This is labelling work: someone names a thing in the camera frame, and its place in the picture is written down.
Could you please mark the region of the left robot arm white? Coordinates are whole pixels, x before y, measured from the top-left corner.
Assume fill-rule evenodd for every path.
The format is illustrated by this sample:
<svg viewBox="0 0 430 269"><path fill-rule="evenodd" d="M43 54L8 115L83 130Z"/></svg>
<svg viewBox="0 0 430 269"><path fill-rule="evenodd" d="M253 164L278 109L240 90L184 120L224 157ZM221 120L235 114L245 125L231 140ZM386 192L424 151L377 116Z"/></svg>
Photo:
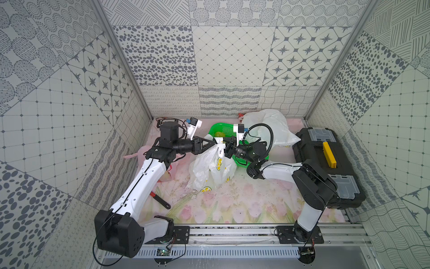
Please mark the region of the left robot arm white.
<svg viewBox="0 0 430 269"><path fill-rule="evenodd" d="M143 225L138 223L144 203L159 179L177 160L177 155L201 154L215 142L195 135L202 122L196 118L186 120L184 136L179 136L180 124L165 122L160 126L160 137L144 155L144 162L131 185L109 210L100 210L95 216L96 237L93 248L116 253L121 257L134 257L142 245L156 240L171 243L175 240L171 218L155 216Z"/></svg>

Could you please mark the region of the floral pink table mat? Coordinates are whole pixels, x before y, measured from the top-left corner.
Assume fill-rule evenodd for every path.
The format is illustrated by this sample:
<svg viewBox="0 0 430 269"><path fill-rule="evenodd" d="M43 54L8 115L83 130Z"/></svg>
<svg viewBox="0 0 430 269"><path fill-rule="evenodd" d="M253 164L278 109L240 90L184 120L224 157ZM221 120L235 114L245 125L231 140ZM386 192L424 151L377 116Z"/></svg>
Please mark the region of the floral pink table mat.
<svg viewBox="0 0 430 269"><path fill-rule="evenodd" d="M305 202L296 185L283 180L250 178L244 167L220 188L195 191L188 188L189 166L195 156L178 162L171 181L158 183L153 191L171 205L161 206L153 198L145 202L139 223L156 215L170 217L177 224L293 223Z"/></svg>

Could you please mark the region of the green plastic basket tray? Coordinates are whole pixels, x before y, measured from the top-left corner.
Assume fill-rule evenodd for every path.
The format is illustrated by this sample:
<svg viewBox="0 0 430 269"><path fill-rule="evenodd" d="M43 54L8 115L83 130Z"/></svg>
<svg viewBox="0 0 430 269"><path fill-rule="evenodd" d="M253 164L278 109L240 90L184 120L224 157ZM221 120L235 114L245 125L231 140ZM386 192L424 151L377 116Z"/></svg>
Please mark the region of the green plastic basket tray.
<svg viewBox="0 0 430 269"><path fill-rule="evenodd" d="M210 130L209 134L212 137L232 137L236 134L233 131L234 124L228 123L216 123L214 124ZM266 161L268 159L269 152L273 145L273 136L270 137L270 141L263 141L261 138L258 138L254 142L247 142L246 136L249 134L249 129L245 128L245 135L242 141L240 141L240 145L249 145L250 148L248 150L248 154L250 155L250 160L243 160L238 157L233 156L231 159L240 167L248 167L250 164L254 163L254 165L261 165L263 160Z"/></svg>

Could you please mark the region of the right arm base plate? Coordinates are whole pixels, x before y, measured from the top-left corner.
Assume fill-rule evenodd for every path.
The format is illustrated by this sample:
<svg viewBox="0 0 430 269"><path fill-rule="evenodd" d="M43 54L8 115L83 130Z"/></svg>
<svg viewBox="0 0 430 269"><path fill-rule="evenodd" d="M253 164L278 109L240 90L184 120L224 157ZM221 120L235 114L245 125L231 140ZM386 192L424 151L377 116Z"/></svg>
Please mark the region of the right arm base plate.
<svg viewBox="0 0 430 269"><path fill-rule="evenodd" d="M318 226L311 232L301 229L299 226L284 225L277 226L274 235L278 237L280 244L323 244L324 239Z"/></svg>

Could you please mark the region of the white lemon-print plastic bag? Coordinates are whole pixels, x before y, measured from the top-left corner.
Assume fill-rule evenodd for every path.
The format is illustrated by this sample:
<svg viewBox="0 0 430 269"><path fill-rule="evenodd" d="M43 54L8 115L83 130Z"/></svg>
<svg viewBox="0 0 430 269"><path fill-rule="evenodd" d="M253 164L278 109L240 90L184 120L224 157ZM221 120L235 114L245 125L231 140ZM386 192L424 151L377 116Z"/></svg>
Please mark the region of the white lemon-print plastic bag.
<svg viewBox="0 0 430 269"><path fill-rule="evenodd" d="M213 137L210 134L205 139L215 142L215 145L202 154L199 154L189 167L190 179L187 188L198 192L213 191L224 183L233 179L237 165L222 153L225 144L222 137Z"/></svg>

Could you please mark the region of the aluminium mounting rail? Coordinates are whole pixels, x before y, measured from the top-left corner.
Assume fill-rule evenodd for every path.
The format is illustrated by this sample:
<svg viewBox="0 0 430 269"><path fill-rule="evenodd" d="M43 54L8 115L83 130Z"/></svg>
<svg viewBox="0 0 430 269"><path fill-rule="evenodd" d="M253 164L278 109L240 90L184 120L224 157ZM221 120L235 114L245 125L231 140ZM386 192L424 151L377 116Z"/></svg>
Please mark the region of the aluminium mounting rail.
<svg viewBox="0 0 430 269"><path fill-rule="evenodd" d="M188 244L178 246L266 246L286 245L297 247L362 247L370 246L370 238L362 225L358 224L320 224L323 244L280 244L274 235L275 228L281 225L189 225Z"/></svg>

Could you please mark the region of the plain white plastic bag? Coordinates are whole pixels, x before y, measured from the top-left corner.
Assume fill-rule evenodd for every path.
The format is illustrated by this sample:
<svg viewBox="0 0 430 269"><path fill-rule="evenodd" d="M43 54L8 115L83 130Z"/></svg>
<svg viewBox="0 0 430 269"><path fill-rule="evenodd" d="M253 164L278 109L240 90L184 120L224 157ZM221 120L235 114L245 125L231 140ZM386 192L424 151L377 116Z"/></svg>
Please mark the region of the plain white plastic bag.
<svg viewBox="0 0 430 269"><path fill-rule="evenodd" d="M289 130L285 116L275 109L246 113L241 123L246 128L258 123L267 124L273 132L273 146L290 147L301 141L299 137ZM270 141L270 133L266 127L255 127L246 136L246 141L254 142L258 138L266 142Z"/></svg>

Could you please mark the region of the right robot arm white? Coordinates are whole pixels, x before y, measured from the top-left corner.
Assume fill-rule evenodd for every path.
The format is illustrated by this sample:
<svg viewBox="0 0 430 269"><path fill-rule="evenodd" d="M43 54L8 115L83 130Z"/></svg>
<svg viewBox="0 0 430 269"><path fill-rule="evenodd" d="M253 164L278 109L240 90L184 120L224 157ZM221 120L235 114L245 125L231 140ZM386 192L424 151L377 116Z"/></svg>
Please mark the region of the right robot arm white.
<svg viewBox="0 0 430 269"><path fill-rule="evenodd" d="M268 130L269 142L257 139L246 143L250 131L258 127ZM245 128L243 124L236 124L234 132L235 136L223 138L225 157L235 156L245 160L248 163L246 172L253 179L283 180L293 182L298 188L305 205L294 223L292 234L299 243L306 242L315 231L328 203L337 194L336 182L309 159L297 164L269 163L267 157L273 147L274 133L265 123L257 123L249 128Z"/></svg>

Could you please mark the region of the red black pipe wrench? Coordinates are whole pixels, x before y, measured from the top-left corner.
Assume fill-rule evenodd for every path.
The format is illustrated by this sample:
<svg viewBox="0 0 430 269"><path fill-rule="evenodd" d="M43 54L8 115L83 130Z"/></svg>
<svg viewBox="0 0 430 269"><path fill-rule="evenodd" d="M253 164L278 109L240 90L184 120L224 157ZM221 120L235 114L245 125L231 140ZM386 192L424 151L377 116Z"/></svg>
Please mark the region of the red black pipe wrench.
<svg viewBox="0 0 430 269"><path fill-rule="evenodd" d="M162 199L160 196L158 196L157 194L155 194L154 192L150 193L150 196L157 201L160 205L162 205L164 208L166 209L171 209L171 205L166 202L164 199Z"/></svg>

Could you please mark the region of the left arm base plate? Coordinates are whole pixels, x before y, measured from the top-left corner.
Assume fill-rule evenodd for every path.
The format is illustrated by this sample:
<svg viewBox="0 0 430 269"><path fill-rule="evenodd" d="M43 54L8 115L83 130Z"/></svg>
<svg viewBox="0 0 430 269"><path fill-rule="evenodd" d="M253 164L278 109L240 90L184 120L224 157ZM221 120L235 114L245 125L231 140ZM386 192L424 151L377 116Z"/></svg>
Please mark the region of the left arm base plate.
<svg viewBox="0 0 430 269"><path fill-rule="evenodd" d="M146 244L188 244L189 234L190 226L173 225L168 228L164 236L148 241Z"/></svg>

